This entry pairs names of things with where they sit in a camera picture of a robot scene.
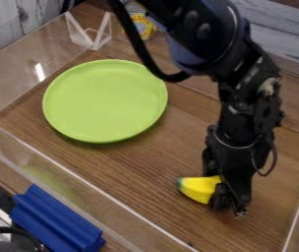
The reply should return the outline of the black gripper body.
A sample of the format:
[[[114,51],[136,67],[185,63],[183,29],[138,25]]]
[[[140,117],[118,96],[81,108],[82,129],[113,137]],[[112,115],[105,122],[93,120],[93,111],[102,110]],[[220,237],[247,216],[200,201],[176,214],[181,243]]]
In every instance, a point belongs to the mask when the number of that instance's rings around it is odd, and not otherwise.
[[[215,124],[207,127],[204,144],[216,153],[220,183],[228,185],[243,204],[249,204],[253,175],[268,176],[276,164],[273,134],[256,136],[244,143],[235,143],[224,135],[221,127]]]

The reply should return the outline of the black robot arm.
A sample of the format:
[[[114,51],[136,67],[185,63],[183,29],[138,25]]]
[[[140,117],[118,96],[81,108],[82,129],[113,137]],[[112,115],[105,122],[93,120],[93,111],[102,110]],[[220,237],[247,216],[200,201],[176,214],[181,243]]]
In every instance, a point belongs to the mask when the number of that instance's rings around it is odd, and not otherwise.
[[[284,117],[279,68],[253,42],[249,21],[231,0],[134,0],[165,34],[180,69],[174,74],[154,63],[122,1],[108,2],[137,57],[157,78],[177,83],[205,75],[217,84],[220,114],[207,127],[201,176],[219,178],[211,208],[231,209],[239,217],[252,200],[253,176],[268,176],[261,168],[277,160],[273,128]]]

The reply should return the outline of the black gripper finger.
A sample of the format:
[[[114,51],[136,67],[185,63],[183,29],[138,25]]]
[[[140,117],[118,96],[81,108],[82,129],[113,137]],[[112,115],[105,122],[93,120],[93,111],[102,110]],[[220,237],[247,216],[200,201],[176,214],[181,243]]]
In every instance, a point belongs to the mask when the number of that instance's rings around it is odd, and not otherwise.
[[[205,177],[219,174],[217,157],[211,147],[201,152],[201,173]]]
[[[217,183],[215,185],[215,191],[209,198],[209,207],[216,212],[232,210],[236,218],[247,214],[243,202],[225,183]]]

